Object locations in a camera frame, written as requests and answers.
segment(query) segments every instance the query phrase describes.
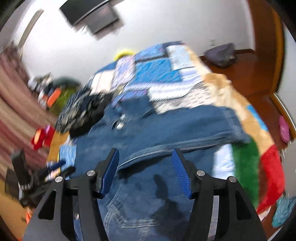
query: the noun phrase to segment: curtain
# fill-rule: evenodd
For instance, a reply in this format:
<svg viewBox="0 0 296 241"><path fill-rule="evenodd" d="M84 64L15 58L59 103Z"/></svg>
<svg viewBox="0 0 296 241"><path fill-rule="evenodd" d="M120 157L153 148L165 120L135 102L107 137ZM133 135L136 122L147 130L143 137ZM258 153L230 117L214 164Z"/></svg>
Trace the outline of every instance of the curtain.
<svg viewBox="0 0 296 241"><path fill-rule="evenodd" d="M24 148L31 168L45 165L48 150L34 151L30 143L37 128L54 125L56 117L41 109L27 87L29 76L15 46L0 54L0 176L12 168L10 154Z"/></svg>

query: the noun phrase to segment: yellow round object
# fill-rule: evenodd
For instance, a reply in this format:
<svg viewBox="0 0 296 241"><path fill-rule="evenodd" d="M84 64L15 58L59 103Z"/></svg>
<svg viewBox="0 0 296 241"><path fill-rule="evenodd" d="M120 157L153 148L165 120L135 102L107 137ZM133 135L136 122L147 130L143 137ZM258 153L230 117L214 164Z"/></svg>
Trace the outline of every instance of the yellow round object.
<svg viewBox="0 0 296 241"><path fill-rule="evenodd" d="M119 51L115 58L114 58L114 61L117 61L119 60L120 58L122 57L125 57L125 56L129 56L129 55L135 55L136 53L132 50L122 50L122 51Z"/></svg>

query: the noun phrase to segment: pink slipper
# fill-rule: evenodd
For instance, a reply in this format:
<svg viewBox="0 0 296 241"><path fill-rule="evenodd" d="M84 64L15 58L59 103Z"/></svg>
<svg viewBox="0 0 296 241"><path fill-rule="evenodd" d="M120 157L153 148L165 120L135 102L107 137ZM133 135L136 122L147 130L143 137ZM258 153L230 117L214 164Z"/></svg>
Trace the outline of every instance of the pink slipper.
<svg viewBox="0 0 296 241"><path fill-rule="evenodd" d="M290 141L289 126L282 115L279 117L279 134L284 143Z"/></svg>

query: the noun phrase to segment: denim jeans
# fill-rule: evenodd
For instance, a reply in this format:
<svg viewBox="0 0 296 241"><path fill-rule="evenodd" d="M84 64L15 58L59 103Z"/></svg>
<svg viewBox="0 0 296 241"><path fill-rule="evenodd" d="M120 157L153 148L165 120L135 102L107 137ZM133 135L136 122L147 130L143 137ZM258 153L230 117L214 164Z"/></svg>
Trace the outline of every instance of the denim jeans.
<svg viewBox="0 0 296 241"><path fill-rule="evenodd" d="M172 150L180 148L211 174L221 145L249 141L229 108L199 106L157 115L145 96L109 105L89 134L78 138L75 175L94 169L116 147L117 173L109 194L98 200L109 239L181 240L193 200L178 184Z"/></svg>

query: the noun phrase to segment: dark gray bag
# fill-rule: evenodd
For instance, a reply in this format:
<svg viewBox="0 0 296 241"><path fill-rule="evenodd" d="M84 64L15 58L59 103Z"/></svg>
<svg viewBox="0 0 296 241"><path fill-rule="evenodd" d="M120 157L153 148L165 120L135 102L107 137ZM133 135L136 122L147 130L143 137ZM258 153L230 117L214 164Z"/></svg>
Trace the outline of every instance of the dark gray bag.
<svg viewBox="0 0 296 241"><path fill-rule="evenodd" d="M234 53L235 46L233 43L224 44L205 52L206 59L213 65L220 68L227 68L236 61Z"/></svg>

